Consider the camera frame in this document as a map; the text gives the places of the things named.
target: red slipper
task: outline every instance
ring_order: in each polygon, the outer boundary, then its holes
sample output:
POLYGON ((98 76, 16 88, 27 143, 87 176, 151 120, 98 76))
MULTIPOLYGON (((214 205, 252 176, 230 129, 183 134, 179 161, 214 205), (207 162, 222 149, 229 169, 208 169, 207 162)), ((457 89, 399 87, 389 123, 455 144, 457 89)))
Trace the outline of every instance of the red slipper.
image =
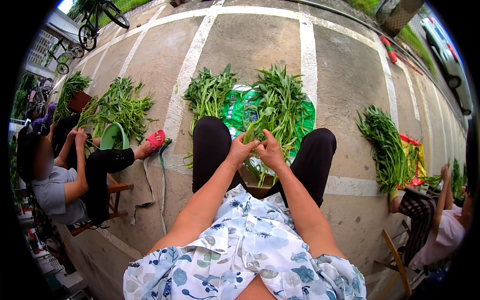
POLYGON ((160 150, 162 147, 163 142, 165 141, 165 132, 163 130, 156 131, 152 133, 149 137, 146 139, 147 141, 150 141, 150 155, 152 156, 160 150))

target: green plastic basin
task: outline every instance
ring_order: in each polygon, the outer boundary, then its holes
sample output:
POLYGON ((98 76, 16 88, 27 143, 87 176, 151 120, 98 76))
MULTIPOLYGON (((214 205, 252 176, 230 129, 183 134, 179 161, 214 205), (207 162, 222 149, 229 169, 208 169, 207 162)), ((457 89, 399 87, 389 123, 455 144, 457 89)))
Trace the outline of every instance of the green plastic basin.
POLYGON ((107 150, 113 147, 113 143, 115 142, 115 136, 118 132, 121 132, 122 139, 123 139, 123 149, 130 148, 130 141, 128 140, 123 128, 117 122, 113 122, 109 124, 102 134, 102 140, 100 141, 100 150, 107 150))

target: sky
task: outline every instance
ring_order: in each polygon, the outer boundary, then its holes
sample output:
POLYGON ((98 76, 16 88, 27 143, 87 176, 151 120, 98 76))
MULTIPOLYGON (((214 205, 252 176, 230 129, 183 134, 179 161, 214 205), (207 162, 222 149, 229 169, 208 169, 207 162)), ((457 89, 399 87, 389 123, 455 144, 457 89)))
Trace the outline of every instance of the sky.
POLYGON ((64 13, 68 13, 70 8, 73 5, 73 0, 62 0, 58 5, 57 8, 64 13))

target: pink shirt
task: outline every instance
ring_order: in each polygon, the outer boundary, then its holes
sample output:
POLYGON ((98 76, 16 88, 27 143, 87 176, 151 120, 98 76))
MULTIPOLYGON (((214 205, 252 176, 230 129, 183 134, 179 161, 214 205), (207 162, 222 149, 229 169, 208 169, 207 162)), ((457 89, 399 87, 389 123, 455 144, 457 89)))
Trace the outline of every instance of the pink shirt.
POLYGON ((461 243, 465 235, 465 228, 455 219, 462 214, 462 208, 453 205, 452 209, 445 209, 442 212, 442 219, 435 236, 431 229, 426 244, 413 257, 408 267, 413 270, 420 270, 424 265, 435 263, 452 253, 461 243))

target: white car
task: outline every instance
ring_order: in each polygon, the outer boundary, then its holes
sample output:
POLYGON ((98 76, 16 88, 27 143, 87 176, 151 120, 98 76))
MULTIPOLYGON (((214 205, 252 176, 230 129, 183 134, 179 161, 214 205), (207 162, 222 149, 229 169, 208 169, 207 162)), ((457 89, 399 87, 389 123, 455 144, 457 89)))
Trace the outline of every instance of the white car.
POLYGON ((435 19, 431 17, 425 18, 422 20, 421 26, 427 33, 427 42, 447 72, 446 80, 448 86, 451 89, 455 89, 458 94, 462 113, 464 115, 471 114, 473 104, 470 88, 468 87, 462 60, 457 55, 453 42, 441 24, 435 19))

